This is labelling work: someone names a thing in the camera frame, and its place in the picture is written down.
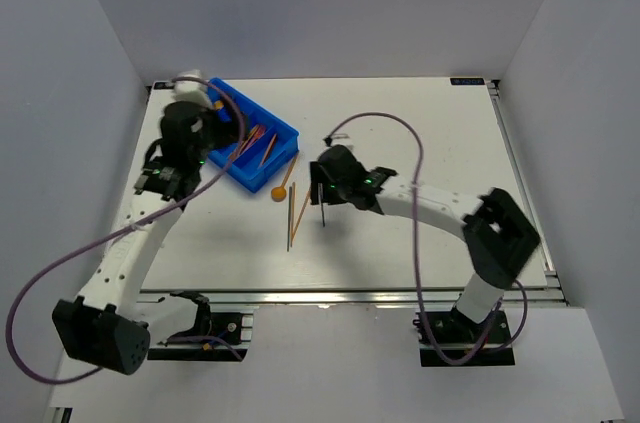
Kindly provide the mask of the orange spoon small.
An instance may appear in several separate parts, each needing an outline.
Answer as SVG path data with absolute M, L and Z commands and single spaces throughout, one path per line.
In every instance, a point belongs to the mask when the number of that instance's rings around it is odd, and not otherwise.
M 288 183 L 289 178 L 290 178 L 290 176 L 291 176 L 291 174 L 292 174 L 292 172 L 293 172 L 293 170 L 295 168 L 297 159 L 298 159 L 298 153 L 296 153 L 292 157 L 292 159 L 290 160 L 290 162 L 288 164 L 288 167 L 287 167 L 287 170 L 286 170 L 286 172 L 284 174 L 284 177 L 283 177 L 280 185 L 274 187 L 271 190 L 271 199 L 274 202 L 282 202 L 286 198 L 286 196 L 287 196 L 287 183 Z

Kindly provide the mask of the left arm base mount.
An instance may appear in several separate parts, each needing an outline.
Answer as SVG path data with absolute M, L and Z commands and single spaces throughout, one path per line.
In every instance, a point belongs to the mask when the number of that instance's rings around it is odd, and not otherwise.
M 241 362 L 247 356 L 252 310 L 219 306 L 195 291 L 171 292 L 147 308 L 150 361 Z

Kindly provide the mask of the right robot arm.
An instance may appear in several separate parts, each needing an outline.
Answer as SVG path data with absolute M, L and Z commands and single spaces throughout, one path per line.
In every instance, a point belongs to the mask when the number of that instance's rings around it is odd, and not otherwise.
M 472 196 L 419 185 L 390 168 L 365 169 L 344 145 L 328 148 L 311 162 L 310 176 L 313 205 L 350 204 L 384 216 L 416 217 L 466 244 L 473 274 L 451 317 L 453 333 L 466 342 L 486 332 L 490 312 L 541 242 L 516 201 L 501 188 Z

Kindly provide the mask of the red-orange plastic fork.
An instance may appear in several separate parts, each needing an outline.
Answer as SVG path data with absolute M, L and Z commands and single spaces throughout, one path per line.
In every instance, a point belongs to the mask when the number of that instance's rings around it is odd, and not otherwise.
M 259 140 L 264 135 L 265 131 L 266 131 L 266 126 L 265 125 L 262 125 L 262 124 L 256 125 L 250 131 L 250 134 L 249 134 L 248 139 L 247 139 L 246 144 L 245 144 L 245 148 L 249 148 L 253 144 L 255 144 L 256 141 Z

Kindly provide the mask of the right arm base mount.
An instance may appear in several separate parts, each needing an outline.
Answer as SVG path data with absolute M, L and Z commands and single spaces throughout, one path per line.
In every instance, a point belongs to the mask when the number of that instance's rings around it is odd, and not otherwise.
M 451 359 L 464 357 L 473 348 L 482 333 L 482 326 L 475 330 L 455 322 L 448 311 L 429 311 L 427 317 L 443 353 Z M 413 321 L 418 335 L 420 364 L 425 368 L 447 367 L 428 340 L 426 330 L 418 315 Z M 516 363 L 511 345 L 506 343 L 512 338 L 505 312 L 500 310 L 495 323 L 483 341 L 482 348 L 466 365 L 473 367 L 506 367 Z

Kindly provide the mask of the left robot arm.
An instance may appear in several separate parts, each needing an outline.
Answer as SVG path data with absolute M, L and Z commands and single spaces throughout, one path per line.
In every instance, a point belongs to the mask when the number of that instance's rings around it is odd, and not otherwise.
M 159 130 L 135 181 L 122 235 L 75 299 L 59 301 L 52 313 L 68 357 L 125 375 L 139 369 L 155 344 L 210 336 L 204 295 L 173 291 L 146 308 L 137 299 L 162 243 L 197 193 L 206 157 L 238 142 L 246 122 L 230 103 L 216 111 L 178 101 L 164 108 Z

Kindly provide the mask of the orange fork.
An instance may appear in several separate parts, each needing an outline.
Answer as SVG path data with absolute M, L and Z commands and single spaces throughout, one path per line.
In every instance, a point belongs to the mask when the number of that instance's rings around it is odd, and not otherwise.
M 259 139 L 263 134 L 263 126 L 255 125 L 249 132 L 246 139 L 236 148 L 234 151 L 234 156 L 239 157 L 242 153 L 246 151 L 248 147 L 250 147 L 256 139 Z
M 256 143 L 265 133 L 266 127 L 262 124 L 255 125 L 249 132 L 245 141 L 236 152 L 236 157 L 240 157 L 248 148 Z

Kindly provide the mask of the red-orange chopstick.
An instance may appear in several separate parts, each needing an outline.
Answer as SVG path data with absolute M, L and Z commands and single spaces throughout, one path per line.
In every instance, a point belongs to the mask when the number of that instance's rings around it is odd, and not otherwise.
M 278 135 L 277 135 L 277 133 L 274 133 L 274 135 L 270 139 L 270 141 L 269 141 L 269 143 L 268 143 L 268 145 L 267 145 L 267 147 L 265 149 L 265 152 L 264 152 L 264 154 L 263 154 L 263 156 L 262 156 L 262 158 L 260 160 L 258 168 L 261 168 L 262 166 L 264 166 L 265 163 L 268 161 L 268 159 L 271 156 L 271 153 L 273 151 L 273 148 L 274 148 L 274 146 L 275 146 L 275 144 L 277 142 L 277 139 L 278 139 Z

